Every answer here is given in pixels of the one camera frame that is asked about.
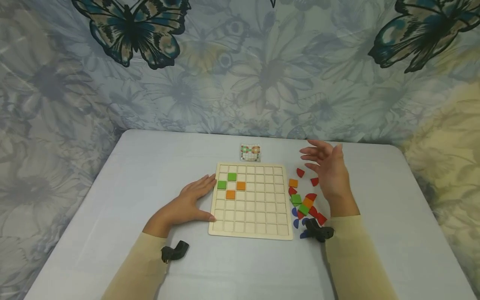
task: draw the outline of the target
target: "orange square tile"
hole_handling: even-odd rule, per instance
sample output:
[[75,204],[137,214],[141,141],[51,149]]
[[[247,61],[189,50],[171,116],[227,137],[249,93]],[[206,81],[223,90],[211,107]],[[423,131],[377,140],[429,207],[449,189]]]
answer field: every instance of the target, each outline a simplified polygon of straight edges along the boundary
[[237,181],[237,190],[244,191],[245,190],[245,183],[241,181]]
[[313,201],[309,198],[305,198],[303,200],[303,205],[305,205],[306,207],[310,208],[313,206]]
[[288,186],[291,186],[292,188],[297,188],[299,186],[299,181],[296,179],[290,179],[288,181]]
[[226,197],[227,199],[235,199],[235,191],[227,191]]

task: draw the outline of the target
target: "black clamp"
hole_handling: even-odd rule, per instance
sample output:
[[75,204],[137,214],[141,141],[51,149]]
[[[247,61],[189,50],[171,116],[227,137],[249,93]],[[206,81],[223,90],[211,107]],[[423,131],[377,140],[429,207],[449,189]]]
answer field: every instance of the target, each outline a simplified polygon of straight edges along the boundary
[[162,261],[168,264],[170,261],[175,261],[182,258],[187,253],[189,245],[184,241],[179,241],[175,249],[169,246],[162,248]]
[[328,240],[333,236],[334,230],[331,227],[320,227],[315,218],[308,219],[305,221],[305,230],[301,238],[316,238],[320,243],[324,243],[325,240]]

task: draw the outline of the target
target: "hand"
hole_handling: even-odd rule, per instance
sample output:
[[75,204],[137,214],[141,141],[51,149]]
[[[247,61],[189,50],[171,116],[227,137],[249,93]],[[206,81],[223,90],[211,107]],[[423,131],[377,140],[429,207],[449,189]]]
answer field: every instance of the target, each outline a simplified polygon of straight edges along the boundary
[[148,220],[143,232],[156,237],[166,238],[173,225],[190,221],[215,222],[215,217],[197,208],[197,200],[205,196],[215,186],[215,174],[205,175],[197,181],[187,184],[177,198],[160,208]]
[[332,147],[324,141],[308,142],[314,147],[301,149],[300,152],[305,154],[301,159],[316,162],[306,163],[305,166],[317,173],[322,193],[330,204],[331,216],[359,215],[343,160],[342,144]]

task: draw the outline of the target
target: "floral fabric backdrop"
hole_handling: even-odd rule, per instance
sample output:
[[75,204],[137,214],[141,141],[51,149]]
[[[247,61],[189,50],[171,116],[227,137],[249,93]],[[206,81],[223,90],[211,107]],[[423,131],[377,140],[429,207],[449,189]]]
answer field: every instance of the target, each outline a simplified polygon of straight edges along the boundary
[[[479,6],[2,1],[0,299],[23,297],[131,128],[397,145],[480,293],[480,144],[467,118],[480,111],[457,92],[479,80]],[[447,108],[448,130],[433,121]],[[477,137],[460,154],[430,138],[458,126]],[[472,190],[446,196],[453,185]]]

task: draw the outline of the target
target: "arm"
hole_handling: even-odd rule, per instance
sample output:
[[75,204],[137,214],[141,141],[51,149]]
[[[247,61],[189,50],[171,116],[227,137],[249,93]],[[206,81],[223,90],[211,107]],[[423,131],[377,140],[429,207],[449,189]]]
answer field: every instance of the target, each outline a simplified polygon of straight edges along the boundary
[[215,185],[215,175],[204,176],[181,190],[180,195],[158,210],[145,225],[130,253],[102,296],[102,300],[152,300],[167,272],[161,259],[173,225],[193,220],[214,222],[195,204]]
[[322,141],[301,149],[306,167],[318,174],[320,188],[330,204],[334,236],[326,241],[327,259],[339,300],[397,300],[350,189],[342,145]]

